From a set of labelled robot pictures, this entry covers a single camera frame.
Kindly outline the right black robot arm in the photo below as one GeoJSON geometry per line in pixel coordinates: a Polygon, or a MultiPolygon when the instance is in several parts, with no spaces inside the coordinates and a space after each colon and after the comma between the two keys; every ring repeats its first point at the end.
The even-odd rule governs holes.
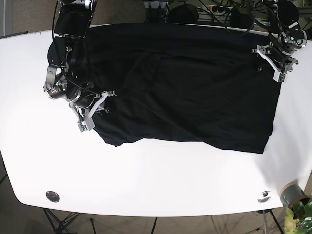
{"type": "Polygon", "coordinates": [[[43,86],[45,94],[52,100],[62,98],[78,118],[81,132],[94,129],[92,116],[105,109],[107,97],[114,91],[99,92],[87,76],[81,77],[74,66],[81,50],[86,50],[85,37],[90,28],[95,0],[58,0],[59,16],[52,21],[52,43],[47,58],[48,68],[43,86]]]}

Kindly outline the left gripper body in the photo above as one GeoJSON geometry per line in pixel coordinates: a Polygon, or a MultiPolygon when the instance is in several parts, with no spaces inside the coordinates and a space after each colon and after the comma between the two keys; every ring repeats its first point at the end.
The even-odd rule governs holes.
{"type": "Polygon", "coordinates": [[[269,33],[270,42],[268,45],[258,45],[252,50],[274,69],[273,80],[276,82],[284,82],[288,73],[293,70],[293,65],[299,64],[299,61],[293,57],[293,53],[303,49],[308,42],[306,32],[294,34],[286,34],[281,32],[278,36],[269,33]]]}

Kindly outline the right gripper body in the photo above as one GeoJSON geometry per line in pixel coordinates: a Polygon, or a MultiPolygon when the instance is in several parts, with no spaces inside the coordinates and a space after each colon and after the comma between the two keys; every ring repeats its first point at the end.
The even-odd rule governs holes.
{"type": "Polygon", "coordinates": [[[115,95],[115,91],[103,91],[92,94],[77,86],[69,87],[67,81],[59,80],[54,84],[45,83],[45,93],[50,99],[63,98],[78,118],[77,125],[81,132],[95,128],[92,116],[105,109],[105,100],[115,95]]]}

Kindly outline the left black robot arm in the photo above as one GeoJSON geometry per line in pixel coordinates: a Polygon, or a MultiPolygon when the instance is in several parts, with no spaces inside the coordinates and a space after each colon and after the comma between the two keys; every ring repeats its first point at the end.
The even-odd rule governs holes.
{"type": "Polygon", "coordinates": [[[293,53],[308,42],[307,33],[299,25],[299,11],[289,0],[243,0],[227,12],[225,20],[232,28],[246,30],[240,36],[256,25],[269,33],[269,44],[258,45],[252,52],[274,69],[276,82],[285,81],[293,65],[298,64],[293,53]]]}

